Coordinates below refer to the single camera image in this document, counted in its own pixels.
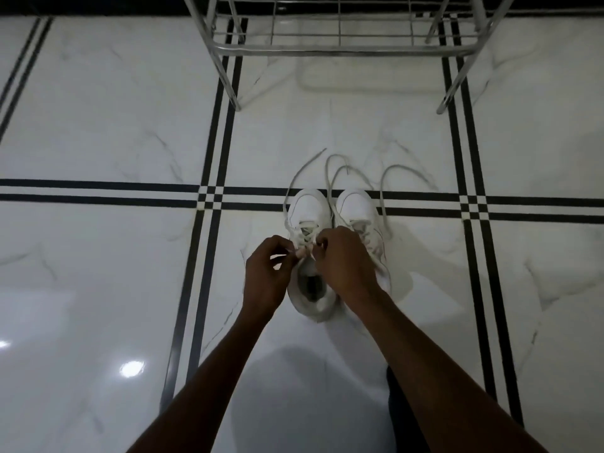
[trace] white sneaker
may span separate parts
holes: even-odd
[[[359,234],[376,266],[377,283],[390,294],[390,272],[386,267],[383,234],[378,225],[377,212],[373,200],[365,191],[346,189],[335,205],[335,225],[346,226]]]
[[[311,246],[323,229],[330,228],[327,199],[316,189],[302,189],[289,207],[285,227],[296,249]],[[336,304],[336,293],[317,273],[315,260],[309,254],[292,270],[289,298],[298,312],[316,322],[325,321]]]

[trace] person's right hand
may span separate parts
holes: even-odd
[[[324,229],[312,255],[318,272],[349,307],[359,296],[380,291],[373,261],[356,232],[343,226]]]

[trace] pant leg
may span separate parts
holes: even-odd
[[[394,439],[396,441],[397,453],[427,453],[430,451],[422,430],[403,390],[400,388],[394,372],[388,367],[386,380],[390,389],[388,408],[390,419],[394,428]]]

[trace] metal rack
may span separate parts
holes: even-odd
[[[264,55],[264,56],[282,56],[282,57],[467,57],[463,68],[457,73],[455,80],[445,93],[436,113],[442,114],[453,98],[457,88],[465,79],[470,68],[476,61],[480,51],[493,34],[498,23],[503,19],[510,9],[514,0],[502,0],[500,6],[492,13],[490,17],[484,8],[482,0],[468,0],[463,3],[455,3],[457,7],[454,11],[448,11],[451,0],[442,2],[414,2],[412,0],[397,1],[379,1],[379,0],[209,0],[207,16],[204,20],[199,13],[193,0],[185,0],[188,10],[195,21],[195,25],[208,48],[210,57],[218,71],[218,75],[224,85],[227,95],[236,110],[240,110],[237,95],[231,86],[230,79],[220,60],[221,55]],[[219,14],[217,4],[228,4],[230,14]],[[264,3],[269,8],[272,6],[271,29],[270,32],[252,33],[244,32],[242,22],[236,9],[237,3]],[[317,11],[323,14],[304,14],[304,15],[283,15],[281,11],[288,5],[304,5],[307,11],[312,12],[312,8],[317,7]],[[392,6],[400,5],[400,14],[389,15],[385,17],[379,14],[347,14],[350,7],[362,7],[381,4]],[[425,12],[418,12],[417,7]],[[333,14],[324,14],[325,11],[332,11]],[[473,23],[473,31],[467,34],[460,34],[460,37],[470,38],[466,40],[467,44],[456,42],[457,45],[448,44],[447,38],[452,38],[452,34],[436,35],[439,23],[444,17],[455,15],[460,22]],[[219,42],[226,32],[216,30],[216,20],[219,17],[227,17],[232,20],[234,25],[233,35],[238,38],[236,42]],[[279,32],[276,24],[283,19],[313,19],[325,21],[337,21],[338,32],[333,34],[321,33],[287,33]],[[358,19],[367,22],[405,22],[408,23],[409,33],[403,34],[346,34],[343,33],[343,22]],[[418,28],[418,24],[423,23],[429,29]],[[265,36],[267,39],[264,44],[245,44],[245,38],[252,36]],[[298,44],[292,42],[279,43],[278,38],[298,38]],[[313,37],[333,37],[333,45],[306,44],[302,38]],[[438,37],[439,44],[432,44],[434,37]],[[363,44],[355,44],[355,39],[363,38]],[[400,45],[380,45],[380,38],[400,38]],[[367,41],[375,41],[373,45],[365,44]]]

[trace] person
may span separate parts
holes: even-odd
[[[324,229],[312,254],[318,272],[363,322],[389,364],[389,406],[397,449],[545,452],[396,307],[379,287],[373,262],[357,233],[343,226]],[[283,301],[296,263],[290,240],[273,236],[260,244],[246,262],[242,309],[230,331],[129,453],[212,449],[243,367]],[[399,410],[393,409],[393,402]],[[413,434],[413,425],[419,435]],[[403,444],[405,435],[409,442]]]

